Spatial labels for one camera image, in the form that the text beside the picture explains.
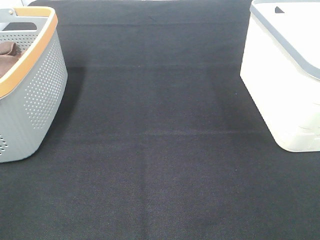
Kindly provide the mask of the black table cloth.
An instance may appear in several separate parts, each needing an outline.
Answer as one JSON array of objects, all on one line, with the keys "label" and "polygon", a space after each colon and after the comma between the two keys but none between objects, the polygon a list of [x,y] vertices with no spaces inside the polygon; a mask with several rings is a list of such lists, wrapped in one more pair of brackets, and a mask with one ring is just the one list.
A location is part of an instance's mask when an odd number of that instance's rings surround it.
[{"label": "black table cloth", "polygon": [[240,78],[248,0],[37,0],[68,71],[41,146],[0,166],[3,240],[317,240],[320,155]]}]

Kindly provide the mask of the brown towel in basket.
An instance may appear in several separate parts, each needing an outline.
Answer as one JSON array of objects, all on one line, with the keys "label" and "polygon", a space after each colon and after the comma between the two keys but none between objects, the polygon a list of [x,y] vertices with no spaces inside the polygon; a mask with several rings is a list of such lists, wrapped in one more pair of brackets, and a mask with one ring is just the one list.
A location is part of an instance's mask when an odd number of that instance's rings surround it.
[{"label": "brown towel in basket", "polygon": [[1,78],[12,68],[23,54],[24,51],[21,51],[15,42],[5,41],[0,43]]}]

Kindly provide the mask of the grey perforated laundry basket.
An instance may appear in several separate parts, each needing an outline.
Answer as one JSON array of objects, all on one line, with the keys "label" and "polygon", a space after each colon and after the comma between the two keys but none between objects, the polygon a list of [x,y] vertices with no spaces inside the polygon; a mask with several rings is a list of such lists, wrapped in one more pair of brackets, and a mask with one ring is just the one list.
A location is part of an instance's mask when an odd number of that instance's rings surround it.
[{"label": "grey perforated laundry basket", "polygon": [[63,98],[68,72],[51,7],[3,8],[4,24],[32,23],[35,29],[2,30],[0,40],[13,42],[20,59],[0,79],[0,160],[25,159],[46,136]]}]

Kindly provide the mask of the white woven-pattern storage basket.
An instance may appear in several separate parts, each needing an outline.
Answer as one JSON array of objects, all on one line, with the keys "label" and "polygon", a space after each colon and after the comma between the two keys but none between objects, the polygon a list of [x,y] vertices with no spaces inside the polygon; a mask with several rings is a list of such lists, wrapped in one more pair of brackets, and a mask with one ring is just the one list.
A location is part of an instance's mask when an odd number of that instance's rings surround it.
[{"label": "white woven-pattern storage basket", "polygon": [[275,142],[320,149],[320,3],[254,0],[240,77]]}]

